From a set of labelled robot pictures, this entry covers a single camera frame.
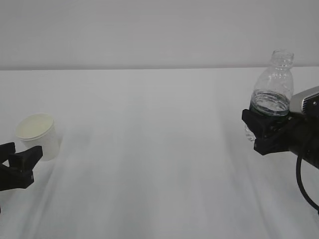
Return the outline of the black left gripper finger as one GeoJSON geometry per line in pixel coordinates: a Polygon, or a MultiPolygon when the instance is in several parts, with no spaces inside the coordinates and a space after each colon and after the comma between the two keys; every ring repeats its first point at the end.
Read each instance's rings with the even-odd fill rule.
{"type": "Polygon", "coordinates": [[[15,143],[9,142],[0,145],[0,164],[8,160],[9,155],[15,154],[15,143]]]}
{"type": "Polygon", "coordinates": [[[34,182],[33,169],[42,158],[42,147],[11,154],[0,164],[0,190],[26,189],[34,182]]]}

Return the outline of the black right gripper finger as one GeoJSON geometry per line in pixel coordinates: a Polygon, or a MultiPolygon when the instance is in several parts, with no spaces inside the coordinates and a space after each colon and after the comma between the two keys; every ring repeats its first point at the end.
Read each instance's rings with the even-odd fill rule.
{"type": "Polygon", "coordinates": [[[254,134],[254,150],[260,155],[287,152],[284,143],[285,117],[267,116],[249,109],[242,111],[242,121],[254,134]]]}
{"type": "Polygon", "coordinates": [[[289,112],[287,115],[287,123],[308,124],[308,116],[303,113],[289,112]]]}

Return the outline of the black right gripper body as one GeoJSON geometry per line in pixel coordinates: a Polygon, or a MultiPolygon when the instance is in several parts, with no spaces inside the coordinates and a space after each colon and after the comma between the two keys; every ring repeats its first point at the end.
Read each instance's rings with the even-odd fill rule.
{"type": "Polygon", "coordinates": [[[285,150],[297,156],[296,165],[302,160],[318,169],[319,167],[319,120],[308,117],[308,124],[287,123],[285,117],[285,150]]]}

